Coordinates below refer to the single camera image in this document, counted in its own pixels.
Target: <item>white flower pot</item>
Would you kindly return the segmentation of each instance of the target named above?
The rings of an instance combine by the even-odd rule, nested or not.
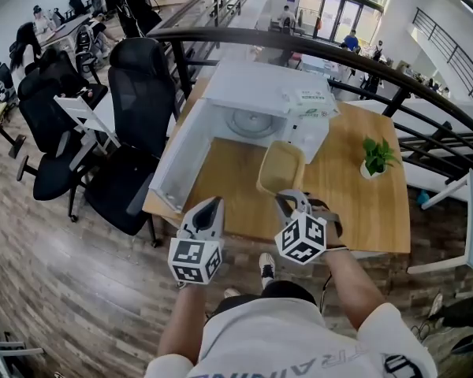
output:
[[[376,172],[373,175],[370,175],[370,173],[368,172],[368,168],[366,168],[366,161],[363,161],[363,164],[361,164],[361,168],[359,170],[361,171],[361,175],[363,176],[363,178],[367,180],[372,180],[373,178],[376,178],[377,176],[383,174],[387,170],[387,167],[384,168],[384,172]]]

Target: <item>mesh chair back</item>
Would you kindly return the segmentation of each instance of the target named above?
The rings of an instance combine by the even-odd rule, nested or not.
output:
[[[176,92],[161,45],[149,38],[126,39],[114,47],[110,65],[117,137],[160,158]]]
[[[74,69],[65,51],[59,52],[55,61],[43,69],[40,75],[44,80],[57,80],[63,92],[69,97],[74,96],[83,87],[89,86],[89,82]]]
[[[2,63],[0,65],[0,81],[2,81],[3,86],[7,90],[14,86],[13,77],[10,74],[9,67],[5,63]]]
[[[42,80],[34,71],[21,81],[18,90],[19,109],[37,147],[43,153],[56,153],[61,135],[76,126],[54,100],[61,93],[60,85],[56,80]]]

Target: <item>white t-shirt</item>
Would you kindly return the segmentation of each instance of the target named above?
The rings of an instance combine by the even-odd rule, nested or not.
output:
[[[24,70],[34,61],[35,54],[33,53],[33,46],[27,45],[26,48],[24,48],[23,61],[20,66],[17,69],[14,69],[10,74],[13,77],[13,84],[16,91],[18,91],[17,88],[19,87],[20,82],[26,77]]]
[[[304,378],[438,376],[433,358],[391,304],[379,306],[357,340],[326,328],[318,308],[295,298],[261,298],[213,317],[196,366],[169,354],[146,378]]]

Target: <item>potted plant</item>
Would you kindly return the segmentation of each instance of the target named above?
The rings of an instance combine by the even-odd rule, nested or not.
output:
[[[381,144],[366,137],[363,141],[363,148],[366,151],[366,158],[361,164],[360,171],[361,175],[367,180],[383,174],[388,166],[392,167],[391,161],[399,164],[399,161],[393,156],[394,150],[389,147],[389,143],[385,139],[382,139]]]

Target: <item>wooden floor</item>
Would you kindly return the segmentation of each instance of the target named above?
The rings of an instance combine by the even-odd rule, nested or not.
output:
[[[32,197],[33,177],[16,181],[22,157],[38,165],[35,141],[17,109],[5,125],[12,136],[27,135],[16,160],[8,157],[8,143],[0,136],[0,336],[42,347],[44,355],[29,358],[35,376],[140,377],[154,357],[159,337],[177,296],[166,265],[166,245],[153,249],[147,229],[135,238],[107,224],[76,197],[77,223],[67,217],[68,195],[50,202]],[[434,296],[445,302],[456,292],[473,292],[468,267],[409,276],[409,264],[436,261],[461,254],[466,235],[466,205],[445,200],[422,212],[409,191],[412,255],[383,255],[362,261],[387,299],[413,325],[429,312]],[[162,230],[156,220],[158,232]],[[258,259],[262,251],[276,254],[269,244],[228,239],[224,264],[208,287],[211,311],[227,287],[258,293]],[[302,284],[320,298],[329,271],[322,260],[299,267],[277,259],[282,279]],[[343,316],[336,292],[329,286],[326,322],[335,332],[354,335]],[[455,330],[428,339],[426,345],[442,371],[452,372],[447,358],[453,343],[466,331]]]

